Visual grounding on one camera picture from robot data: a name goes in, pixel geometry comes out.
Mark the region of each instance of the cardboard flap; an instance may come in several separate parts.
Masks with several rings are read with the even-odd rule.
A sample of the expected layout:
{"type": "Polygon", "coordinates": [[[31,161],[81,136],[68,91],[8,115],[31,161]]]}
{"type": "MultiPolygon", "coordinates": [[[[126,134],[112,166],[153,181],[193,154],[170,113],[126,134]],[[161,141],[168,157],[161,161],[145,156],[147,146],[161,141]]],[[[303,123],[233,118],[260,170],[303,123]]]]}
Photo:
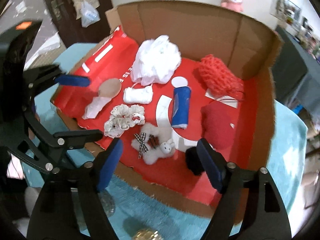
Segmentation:
{"type": "Polygon", "coordinates": [[[271,66],[274,64],[281,51],[282,41],[275,37],[270,45],[270,53],[258,72],[258,111],[256,116],[255,136],[251,148],[249,169],[257,170],[259,164],[265,161],[261,152],[269,152],[271,139],[275,130],[275,107],[274,107],[274,83],[271,66]]]}
{"type": "Polygon", "coordinates": [[[276,34],[264,24],[243,17],[231,61],[230,70],[242,79],[257,75],[266,61],[276,34]]]}
{"type": "Polygon", "coordinates": [[[226,63],[242,17],[213,5],[185,1],[136,2],[120,5],[118,12],[124,32],[140,44],[166,34],[183,57],[200,60],[214,54],[226,63]]]}
{"type": "Polygon", "coordinates": [[[106,11],[106,17],[111,29],[110,33],[113,33],[115,29],[121,25],[117,8],[112,8],[111,10],[106,11]]]}

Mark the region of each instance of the blue cylinder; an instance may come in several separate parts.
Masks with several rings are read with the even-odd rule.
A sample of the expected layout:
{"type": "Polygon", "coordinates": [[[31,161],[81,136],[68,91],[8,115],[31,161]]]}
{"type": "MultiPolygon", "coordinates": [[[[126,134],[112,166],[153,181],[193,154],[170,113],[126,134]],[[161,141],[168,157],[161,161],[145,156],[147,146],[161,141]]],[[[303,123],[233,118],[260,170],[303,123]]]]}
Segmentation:
{"type": "Polygon", "coordinates": [[[189,87],[175,88],[173,95],[171,127],[186,129],[189,120],[191,89],[189,87]]]}

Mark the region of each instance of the red knitted fabric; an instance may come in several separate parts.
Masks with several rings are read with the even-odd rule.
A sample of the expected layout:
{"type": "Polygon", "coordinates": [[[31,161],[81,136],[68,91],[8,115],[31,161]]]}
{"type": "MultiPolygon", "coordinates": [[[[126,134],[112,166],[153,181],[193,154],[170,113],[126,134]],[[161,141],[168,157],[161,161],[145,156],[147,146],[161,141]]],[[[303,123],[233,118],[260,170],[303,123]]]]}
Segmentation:
{"type": "Polygon", "coordinates": [[[219,58],[207,55],[201,59],[199,73],[213,96],[219,98],[242,91],[242,80],[237,78],[219,58]]]}

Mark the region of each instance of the black and white checkered ribbon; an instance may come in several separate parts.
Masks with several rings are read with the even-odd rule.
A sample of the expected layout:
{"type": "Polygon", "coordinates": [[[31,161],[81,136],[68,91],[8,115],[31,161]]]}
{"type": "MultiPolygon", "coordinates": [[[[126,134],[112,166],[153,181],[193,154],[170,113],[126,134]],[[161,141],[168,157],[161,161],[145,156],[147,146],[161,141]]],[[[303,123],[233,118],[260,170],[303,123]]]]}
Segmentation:
{"type": "Polygon", "coordinates": [[[146,139],[146,133],[143,132],[141,133],[141,135],[135,133],[134,136],[137,139],[137,141],[140,143],[140,146],[139,146],[139,159],[140,159],[142,157],[142,154],[148,151],[148,148],[144,143],[144,140],[146,139]]]}

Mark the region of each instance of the orange light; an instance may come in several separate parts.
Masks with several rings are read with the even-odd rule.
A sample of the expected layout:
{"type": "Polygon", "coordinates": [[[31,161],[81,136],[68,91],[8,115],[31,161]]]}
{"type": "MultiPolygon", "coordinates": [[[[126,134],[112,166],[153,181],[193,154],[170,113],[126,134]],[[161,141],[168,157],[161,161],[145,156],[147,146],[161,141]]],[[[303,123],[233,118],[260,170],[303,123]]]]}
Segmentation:
{"type": "Polygon", "coordinates": [[[16,26],[16,30],[25,30],[25,29],[28,28],[31,24],[32,24],[32,22],[23,22],[23,23],[20,23],[18,26],[16,26]]]}

